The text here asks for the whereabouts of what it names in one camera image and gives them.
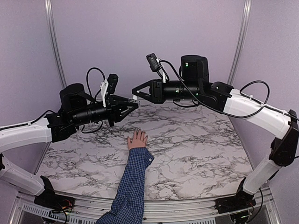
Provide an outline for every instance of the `plaid shirt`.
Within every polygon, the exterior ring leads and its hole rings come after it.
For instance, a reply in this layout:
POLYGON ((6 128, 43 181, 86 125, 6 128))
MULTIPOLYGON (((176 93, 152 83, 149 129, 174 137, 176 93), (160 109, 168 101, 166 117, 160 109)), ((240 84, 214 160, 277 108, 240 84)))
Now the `plaid shirt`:
POLYGON ((96 224, 141 224, 144 211, 145 169, 154 157, 146 148, 133 148, 111 210, 96 224))

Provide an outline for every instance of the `white marble surface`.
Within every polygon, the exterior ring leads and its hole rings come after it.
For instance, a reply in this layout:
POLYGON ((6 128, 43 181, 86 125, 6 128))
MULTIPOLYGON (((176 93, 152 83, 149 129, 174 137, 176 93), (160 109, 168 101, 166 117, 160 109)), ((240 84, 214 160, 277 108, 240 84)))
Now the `white marble surface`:
POLYGON ((114 198, 128 159, 126 137, 138 128, 149 135, 155 157, 145 174, 145 200, 235 193, 252 170, 228 117, 201 106, 142 101, 115 127, 104 125, 97 133, 77 132, 53 143, 38 175, 48 177, 58 191, 114 198))

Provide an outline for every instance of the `human hand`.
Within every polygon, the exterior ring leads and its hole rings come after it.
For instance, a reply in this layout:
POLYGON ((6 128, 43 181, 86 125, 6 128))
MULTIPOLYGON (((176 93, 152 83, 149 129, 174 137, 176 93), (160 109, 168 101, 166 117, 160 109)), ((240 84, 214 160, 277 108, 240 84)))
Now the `human hand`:
POLYGON ((132 139, 128 136, 128 148, 131 150, 132 148, 144 148, 146 146, 146 141, 148 139, 148 136, 145 136, 145 131, 139 130, 134 131, 134 136, 132 139))

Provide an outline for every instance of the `purple backdrop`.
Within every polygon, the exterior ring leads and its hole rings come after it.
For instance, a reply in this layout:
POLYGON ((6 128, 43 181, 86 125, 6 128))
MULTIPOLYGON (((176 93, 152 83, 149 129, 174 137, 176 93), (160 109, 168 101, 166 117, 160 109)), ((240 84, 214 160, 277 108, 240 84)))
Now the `purple backdrop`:
MULTIPOLYGON (((37 118, 60 106, 61 85, 50 45, 44 1, 0 2, 0 126, 37 118)), ((33 172, 44 144, 4 153, 33 172)), ((6 224, 17 194, 0 181, 0 222, 6 224)))
MULTIPOLYGON (((249 29, 234 86, 262 79, 271 87, 269 104, 299 113, 299 2, 253 1, 249 29)), ((247 91, 265 98, 262 85, 247 91)), ((273 136, 243 120, 233 120, 250 161, 256 167, 270 153, 273 136)), ((299 160, 282 168, 271 181, 282 223, 298 223, 299 160)))
MULTIPOLYGON (((119 75, 116 93, 158 76, 145 56, 156 55, 178 69, 186 54, 206 56, 212 81, 226 82, 241 24, 243 1, 53 1, 53 14, 68 84, 85 83, 90 67, 119 75)), ((172 79, 177 79, 167 67, 172 79)), ((95 94, 102 78, 91 75, 95 94)))

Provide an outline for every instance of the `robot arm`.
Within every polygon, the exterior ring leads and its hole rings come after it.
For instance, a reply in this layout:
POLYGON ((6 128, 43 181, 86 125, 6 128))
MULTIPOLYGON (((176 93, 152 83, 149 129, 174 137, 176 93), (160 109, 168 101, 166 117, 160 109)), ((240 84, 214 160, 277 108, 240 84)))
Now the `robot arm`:
POLYGON ((254 194, 259 188, 280 168, 294 161, 299 139, 296 112, 290 110, 287 113, 262 104, 252 96, 241 94, 239 90, 228 84, 210 83, 205 57, 195 55, 181 57, 179 74, 171 63, 158 59, 155 54, 148 55, 147 59, 153 72, 162 69, 166 73, 161 62, 168 63, 179 80, 165 81, 165 78, 150 80, 132 90, 135 99, 141 97, 155 104, 162 104, 166 100, 193 100, 197 102, 194 106, 203 105, 228 116, 246 119, 275 136, 271 144, 271 153, 247 178, 242 180, 236 195, 217 199, 215 202, 215 208, 219 213, 255 205, 254 194), (142 92, 144 88, 149 88, 149 93, 142 92))
POLYGON ((72 84, 60 91, 61 109, 57 113, 27 123, 0 127, 0 180, 35 195, 35 203, 57 209, 63 203, 63 196, 56 195, 46 177, 35 176, 18 167, 3 156, 3 152, 31 145, 34 143, 57 142, 69 138, 79 126, 91 122, 98 123, 107 119, 110 126, 122 121, 133 110, 137 103, 129 99, 112 95, 118 81, 116 74, 110 74, 102 83, 102 99, 97 102, 84 92, 82 84, 72 84))

